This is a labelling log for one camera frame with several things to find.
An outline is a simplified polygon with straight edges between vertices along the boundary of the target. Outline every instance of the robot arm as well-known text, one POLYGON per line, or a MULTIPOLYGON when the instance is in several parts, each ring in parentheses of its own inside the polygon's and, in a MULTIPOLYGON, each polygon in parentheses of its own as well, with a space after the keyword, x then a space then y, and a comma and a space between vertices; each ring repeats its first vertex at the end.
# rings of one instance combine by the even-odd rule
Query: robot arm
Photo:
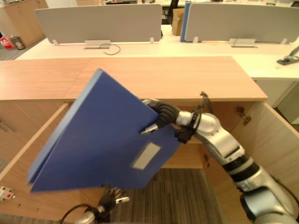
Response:
POLYGON ((207 147, 242 192, 241 204, 252 222, 255 224, 297 223, 296 211, 288 195, 263 167, 257 165, 245 153, 241 144, 222 128, 216 116, 198 111, 180 111, 176 107, 152 99, 147 99, 144 103, 157 111, 160 117, 158 122, 146 128, 142 134, 151 133, 169 123, 188 127, 185 131, 191 132, 207 147))

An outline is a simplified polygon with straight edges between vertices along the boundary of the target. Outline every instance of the cabinet hinge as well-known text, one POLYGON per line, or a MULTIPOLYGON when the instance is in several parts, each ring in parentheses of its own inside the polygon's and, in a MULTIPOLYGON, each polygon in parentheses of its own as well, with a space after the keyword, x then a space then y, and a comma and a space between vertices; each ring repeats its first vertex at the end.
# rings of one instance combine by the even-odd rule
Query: cabinet hinge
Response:
POLYGON ((246 126, 251 121, 251 117, 245 115, 245 108, 242 106, 238 106, 236 110, 239 116, 243 119, 243 125, 246 126))

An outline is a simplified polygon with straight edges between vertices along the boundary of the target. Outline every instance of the cabinet door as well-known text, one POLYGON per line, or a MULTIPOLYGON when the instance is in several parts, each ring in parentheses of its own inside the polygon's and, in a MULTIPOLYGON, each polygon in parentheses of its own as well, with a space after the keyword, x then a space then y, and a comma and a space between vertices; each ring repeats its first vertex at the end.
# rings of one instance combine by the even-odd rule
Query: cabinet door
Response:
POLYGON ((14 24, 10 20, 8 14, 5 11, 7 7, 0 7, 0 29, 2 34, 5 34, 7 37, 18 36, 19 33, 14 27, 14 24))
MULTIPOLYGON (((65 211, 79 203, 98 204, 101 188, 68 190, 54 193, 31 194, 27 184, 27 171, 40 149, 65 115, 69 105, 63 104, 34 134, 27 144, 0 173, 2 186, 11 186, 16 198, 1 203, 0 212, 25 217, 59 220, 65 211)), ((75 221, 84 209, 73 211, 67 220, 75 221)))
POLYGON ((14 25, 14 28, 20 35, 22 41, 27 46, 27 44, 34 39, 34 34, 31 32, 26 4, 27 2, 21 2, 16 5, 5 7, 5 12, 9 16, 10 21, 14 25))
POLYGON ((43 35, 42 27, 36 17, 35 10, 40 8, 40 4, 37 0, 29 0, 26 2, 26 18, 29 21, 28 29, 33 34, 33 41, 43 35))
POLYGON ((0 158, 10 161, 62 101, 1 101, 0 158))
MULTIPOLYGON (((240 122, 234 137, 270 174, 299 194, 299 133, 266 103, 255 103, 246 113, 252 120, 240 122)), ((250 224, 240 204, 240 192, 223 168, 211 158, 205 170, 214 187, 225 221, 250 224)))

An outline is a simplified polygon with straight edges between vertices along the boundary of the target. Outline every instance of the cardboard box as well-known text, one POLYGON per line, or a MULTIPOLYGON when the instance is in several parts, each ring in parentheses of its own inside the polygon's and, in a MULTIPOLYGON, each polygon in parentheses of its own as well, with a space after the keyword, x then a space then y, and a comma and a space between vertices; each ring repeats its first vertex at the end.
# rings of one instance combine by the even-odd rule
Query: cardboard box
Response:
POLYGON ((173 10, 172 33, 175 36, 180 36, 181 35, 183 16, 184 16, 184 9, 183 8, 175 8, 173 10))

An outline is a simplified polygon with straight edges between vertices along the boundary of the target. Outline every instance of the red object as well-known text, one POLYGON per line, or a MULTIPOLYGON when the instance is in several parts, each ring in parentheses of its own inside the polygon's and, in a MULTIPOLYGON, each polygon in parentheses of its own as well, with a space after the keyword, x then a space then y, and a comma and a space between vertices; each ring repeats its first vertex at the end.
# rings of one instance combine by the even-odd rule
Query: red object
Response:
POLYGON ((4 46, 5 49, 12 49, 14 48, 13 45, 6 37, 0 38, 1 44, 4 46))

